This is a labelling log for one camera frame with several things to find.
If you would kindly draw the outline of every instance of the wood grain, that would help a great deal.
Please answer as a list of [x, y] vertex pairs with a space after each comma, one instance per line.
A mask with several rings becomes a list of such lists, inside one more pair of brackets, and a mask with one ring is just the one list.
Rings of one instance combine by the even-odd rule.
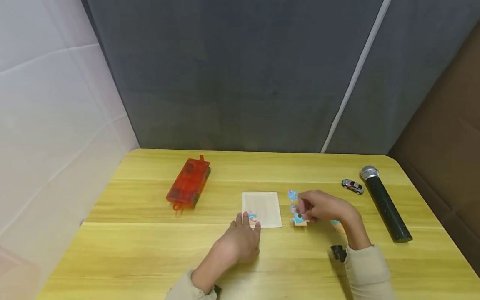
[[[194, 210], [165, 200], [185, 160], [204, 154], [212, 173]], [[413, 241], [392, 242], [368, 193], [340, 185], [376, 166]], [[163, 299], [195, 268], [241, 210], [242, 192], [278, 192], [282, 228], [262, 231], [259, 259], [230, 270], [222, 298], [349, 299], [330, 246], [346, 244], [328, 222], [290, 222], [288, 190], [321, 189], [362, 213], [392, 270], [399, 299], [480, 299], [480, 280], [401, 167], [386, 156], [138, 149], [118, 167], [38, 299]]]

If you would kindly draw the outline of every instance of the beige sleeve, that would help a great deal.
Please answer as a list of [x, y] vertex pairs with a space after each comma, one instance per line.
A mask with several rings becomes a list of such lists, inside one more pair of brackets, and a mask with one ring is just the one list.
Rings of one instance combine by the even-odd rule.
[[355, 300], [394, 300], [390, 269], [378, 245], [353, 250], [347, 246], [345, 260], [350, 289]]
[[175, 285], [170, 289], [165, 300], [216, 300], [215, 291], [211, 291], [210, 294], [205, 293], [196, 288], [192, 283], [192, 272], [188, 270]]

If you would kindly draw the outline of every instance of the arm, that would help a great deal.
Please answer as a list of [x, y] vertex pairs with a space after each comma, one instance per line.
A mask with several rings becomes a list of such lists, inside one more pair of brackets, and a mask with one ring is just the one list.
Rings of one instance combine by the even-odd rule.
[[188, 271], [168, 292], [165, 300], [215, 300], [215, 282], [233, 265], [253, 261], [259, 253], [260, 222], [250, 228], [248, 213], [237, 219], [212, 246], [200, 265]]
[[396, 299], [390, 284], [390, 269], [377, 245], [372, 245], [355, 210], [348, 220], [340, 221], [347, 234], [345, 270], [355, 300]]
[[304, 219], [342, 223], [348, 239], [345, 270], [355, 300], [396, 299], [390, 284], [390, 269], [380, 248], [370, 242], [355, 207], [323, 191], [308, 191], [299, 194], [299, 209]]

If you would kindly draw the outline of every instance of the microphone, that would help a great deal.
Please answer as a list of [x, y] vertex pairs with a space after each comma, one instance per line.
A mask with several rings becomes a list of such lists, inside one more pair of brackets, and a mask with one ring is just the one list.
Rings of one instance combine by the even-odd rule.
[[375, 167], [366, 166], [360, 171], [360, 176], [365, 181], [393, 241], [397, 243], [411, 241], [412, 235], [380, 180], [378, 170]]

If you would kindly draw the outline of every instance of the gray backdrop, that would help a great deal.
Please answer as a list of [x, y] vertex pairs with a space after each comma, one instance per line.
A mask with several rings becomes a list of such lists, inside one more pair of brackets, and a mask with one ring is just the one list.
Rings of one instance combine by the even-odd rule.
[[[388, 152], [474, 2], [392, 1], [327, 152]], [[141, 147], [319, 152], [382, 1], [83, 3]]]

